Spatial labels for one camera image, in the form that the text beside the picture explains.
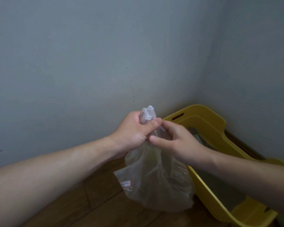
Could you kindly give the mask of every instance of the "forearm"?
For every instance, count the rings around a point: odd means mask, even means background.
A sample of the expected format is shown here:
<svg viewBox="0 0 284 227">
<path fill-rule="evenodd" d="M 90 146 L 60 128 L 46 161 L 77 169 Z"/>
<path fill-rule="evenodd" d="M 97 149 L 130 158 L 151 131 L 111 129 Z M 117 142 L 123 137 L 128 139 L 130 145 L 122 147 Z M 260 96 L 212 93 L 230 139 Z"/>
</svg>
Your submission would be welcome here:
<svg viewBox="0 0 284 227">
<path fill-rule="evenodd" d="M 284 215 L 284 167 L 210 151 L 201 168 Z"/>
<path fill-rule="evenodd" d="M 0 168 L 0 226 L 17 226 L 115 154 L 109 138 Z"/>
</svg>

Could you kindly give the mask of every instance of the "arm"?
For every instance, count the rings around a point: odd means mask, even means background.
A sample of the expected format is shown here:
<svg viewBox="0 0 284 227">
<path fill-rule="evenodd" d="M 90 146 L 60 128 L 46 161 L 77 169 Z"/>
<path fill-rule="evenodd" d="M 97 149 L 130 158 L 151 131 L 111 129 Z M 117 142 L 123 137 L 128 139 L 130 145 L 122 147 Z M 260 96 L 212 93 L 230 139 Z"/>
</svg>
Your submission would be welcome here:
<svg viewBox="0 0 284 227">
<path fill-rule="evenodd" d="M 131 112 L 108 137 L 0 168 L 0 226 L 18 226 L 104 163 L 139 147 L 161 119 Z"/>
<path fill-rule="evenodd" d="M 183 126 L 163 121 L 172 141 L 150 142 L 173 152 L 181 162 L 207 171 L 284 215 L 284 166 L 249 161 L 201 145 Z"/>
</svg>

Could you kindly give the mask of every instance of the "left hand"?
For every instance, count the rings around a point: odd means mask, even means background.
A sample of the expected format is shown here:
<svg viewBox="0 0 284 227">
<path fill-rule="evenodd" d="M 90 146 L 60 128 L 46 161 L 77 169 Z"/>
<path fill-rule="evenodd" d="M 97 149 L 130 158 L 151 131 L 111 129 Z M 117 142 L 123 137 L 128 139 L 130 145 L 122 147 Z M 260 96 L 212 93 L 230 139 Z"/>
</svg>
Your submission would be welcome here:
<svg viewBox="0 0 284 227">
<path fill-rule="evenodd" d="M 126 155 L 142 145 L 147 135 L 162 124 L 161 118 L 156 118 L 147 124 L 140 124 L 140 111 L 130 112 L 121 122 L 117 130 L 110 135 L 117 145 L 117 157 Z"/>
</svg>

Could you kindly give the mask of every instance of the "hand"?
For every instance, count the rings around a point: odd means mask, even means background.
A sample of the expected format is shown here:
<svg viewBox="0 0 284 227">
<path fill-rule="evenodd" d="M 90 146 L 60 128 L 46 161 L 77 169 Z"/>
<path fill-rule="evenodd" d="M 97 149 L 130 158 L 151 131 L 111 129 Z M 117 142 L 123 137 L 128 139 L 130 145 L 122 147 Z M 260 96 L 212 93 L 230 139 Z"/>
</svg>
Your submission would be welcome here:
<svg viewBox="0 0 284 227">
<path fill-rule="evenodd" d="M 121 122 L 117 130 L 110 135 L 117 145 L 117 157 L 122 157 L 129 151 L 141 146 L 148 134 L 157 129 L 162 119 L 157 118 L 147 124 L 140 124 L 140 111 L 130 112 Z"/>
<path fill-rule="evenodd" d="M 151 136 L 149 141 L 153 145 L 171 151 L 176 159 L 190 166 L 202 164 L 209 157 L 211 150 L 199 143 L 185 127 L 169 121 L 163 121 L 162 125 L 173 140 Z"/>
</svg>

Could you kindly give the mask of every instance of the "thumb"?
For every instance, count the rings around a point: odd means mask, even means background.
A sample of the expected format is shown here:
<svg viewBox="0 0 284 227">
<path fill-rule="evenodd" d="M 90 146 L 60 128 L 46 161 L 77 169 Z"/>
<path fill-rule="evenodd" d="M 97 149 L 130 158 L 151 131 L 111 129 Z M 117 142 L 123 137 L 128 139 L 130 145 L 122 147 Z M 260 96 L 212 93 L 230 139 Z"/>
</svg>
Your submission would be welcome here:
<svg viewBox="0 0 284 227">
<path fill-rule="evenodd" d="M 156 137 L 152 135 L 149 137 L 149 141 L 160 149 L 171 150 L 172 149 L 172 141 L 166 140 L 163 138 Z"/>
<path fill-rule="evenodd" d="M 156 118 L 144 126 L 144 135 L 147 136 L 149 133 L 153 132 L 155 129 L 157 129 L 162 124 L 161 118 Z"/>
</svg>

